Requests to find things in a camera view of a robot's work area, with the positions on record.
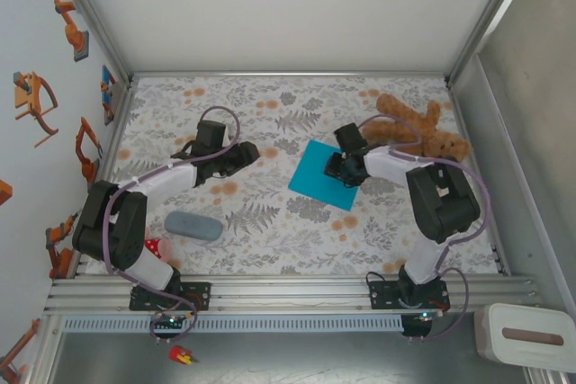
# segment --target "blue mat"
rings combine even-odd
[[[351,210],[358,188],[346,188],[339,180],[324,174],[329,158],[339,151],[337,147],[312,140],[296,167],[288,189],[342,210]]]

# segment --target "patterned fabric surface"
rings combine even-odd
[[[225,105],[240,118],[240,139],[255,143],[261,158],[228,179],[210,179],[172,197],[148,214],[151,235],[172,242],[172,265],[195,274],[397,272],[419,232],[407,190],[368,179],[352,211],[346,212],[287,187],[309,140],[335,146],[333,131],[376,114],[381,92],[394,94],[419,112],[426,110],[429,99],[441,102],[439,127],[457,132],[440,76],[142,78],[113,180],[127,180],[165,163],[195,137],[205,109]],[[208,116],[233,124],[223,112]],[[168,234],[164,219],[173,210],[216,218],[224,224],[224,233],[214,242]],[[488,235],[455,246],[445,265],[496,272]],[[104,268],[94,262],[87,271]]]

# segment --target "gray oval object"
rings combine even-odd
[[[168,233],[209,241],[220,238],[223,230],[219,220],[178,210],[168,213],[164,228]]]

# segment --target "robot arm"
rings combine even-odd
[[[380,177],[407,187],[414,219],[422,233],[399,273],[400,298],[421,303],[427,285],[438,276],[437,263],[445,241],[467,231],[480,217],[480,206],[464,173],[450,165],[399,159],[390,147],[369,146],[358,127],[350,123],[335,131],[342,153],[334,153],[324,173],[347,185],[359,186],[368,177]]]
[[[146,214],[167,198],[200,186],[216,173],[220,176],[233,175],[259,158],[256,146],[243,142],[235,144],[227,153],[212,160],[194,162],[193,158],[197,156],[208,156],[222,150],[225,143],[225,125],[201,121],[197,139],[187,143],[169,161],[170,164],[176,162],[176,159],[191,159],[190,164],[182,164],[180,161],[181,165],[172,166],[163,173],[151,172],[149,176],[144,175],[136,185],[120,195],[112,207],[115,221],[110,224],[108,231],[113,267],[155,290],[174,295],[179,293],[179,272],[169,264],[162,263],[144,247]],[[98,261],[104,260],[102,234],[106,205],[120,187],[119,184],[106,181],[93,185],[72,238],[76,250]]]

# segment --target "teddy bear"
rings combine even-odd
[[[422,136],[421,144],[399,149],[402,152],[428,157],[451,156],[458,162],[464,161],[472,153],[472,146],[464,138],[437,129],[440,119],[440,103],[437,101],[430,101],[426,114],[422,115],[391,94],[381,94],[376,108],[382,114],[391,114],[404,119]],[[370,144],[417,141],[417,137],[405,125],[397,121],[386,121],[385,118],[369,121],[364,126],[362,135]]]

